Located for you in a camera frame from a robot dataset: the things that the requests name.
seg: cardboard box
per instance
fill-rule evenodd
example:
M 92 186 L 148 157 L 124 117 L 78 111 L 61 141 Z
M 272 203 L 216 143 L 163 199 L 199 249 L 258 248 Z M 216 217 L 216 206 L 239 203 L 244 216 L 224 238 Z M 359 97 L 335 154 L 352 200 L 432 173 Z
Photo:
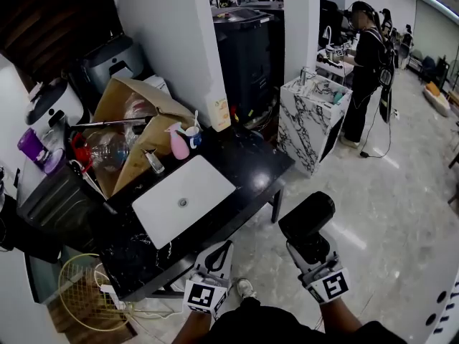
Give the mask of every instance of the cardboard box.
M 123 119 L 125 103 L 133 92 L 137 92 L 152 103 L 157 113 L 134 144 L 120 171 L 95 170 L 97 180 L 107 198 L 150 168 L 142 148 L 146 150 L 155 148 L 156 156 L 161 159 L 171 152 L 170 134 L 165 133 L 165 129 L 177 122 L 182 122 L 184 130 L 194 124 L 194 115 L 171 96 L 145 82 L 127 78 L 110 80 L 95 111 L 93 122 Z M 87 138 L 93 131 L 85 131 L 85 137 Z

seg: brown wooden ceiling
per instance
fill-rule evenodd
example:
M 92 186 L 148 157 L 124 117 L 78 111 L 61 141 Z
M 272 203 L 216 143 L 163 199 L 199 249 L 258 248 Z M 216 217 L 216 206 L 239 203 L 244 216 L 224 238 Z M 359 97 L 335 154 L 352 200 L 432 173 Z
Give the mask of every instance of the brown wooden ceiling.
M 122 31 L 113 0 L 0 0 L 0 53 L 37 82 Z

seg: black pants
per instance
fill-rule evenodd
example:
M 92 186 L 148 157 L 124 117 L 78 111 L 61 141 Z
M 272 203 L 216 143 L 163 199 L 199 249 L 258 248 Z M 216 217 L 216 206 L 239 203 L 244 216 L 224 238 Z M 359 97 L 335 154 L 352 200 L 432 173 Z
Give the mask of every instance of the black pants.
M 291 313 L 249 297 L 216 321 L 205 343 L 322 343 L 324 336 L 301 325 Z
M 365 127 L 366 109 L 376 88 L 377 85 L 365 85 L 352 93 L 351 103 L 343 124 L 344 137 L 347 140 L 360 143 Z

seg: pink spray bottle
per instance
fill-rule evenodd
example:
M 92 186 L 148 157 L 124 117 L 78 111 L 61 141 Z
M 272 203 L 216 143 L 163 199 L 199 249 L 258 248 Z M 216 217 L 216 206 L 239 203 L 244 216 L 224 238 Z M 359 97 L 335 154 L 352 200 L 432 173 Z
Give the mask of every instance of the pink spray bottle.
M 181 161 L 189 156 L 189 148 L 186 141 L 177 134 L 177 131 L 185 134 L 185 131 L 181 128 L 181 123 L 174 123 L 165 130 L 165 132 L 171 134 L 171 149 L 174 157 Z

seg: orange cushion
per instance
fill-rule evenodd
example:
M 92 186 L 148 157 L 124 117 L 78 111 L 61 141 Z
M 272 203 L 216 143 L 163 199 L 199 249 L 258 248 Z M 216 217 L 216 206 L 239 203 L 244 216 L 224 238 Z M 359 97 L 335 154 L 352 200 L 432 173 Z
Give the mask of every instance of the orange cushion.
M 438 87 L 433 83 L 430 82 L 425 86 L 429 92 L 431 92 L 435 97 L 438 97 L 440 95 L 440 90 Z

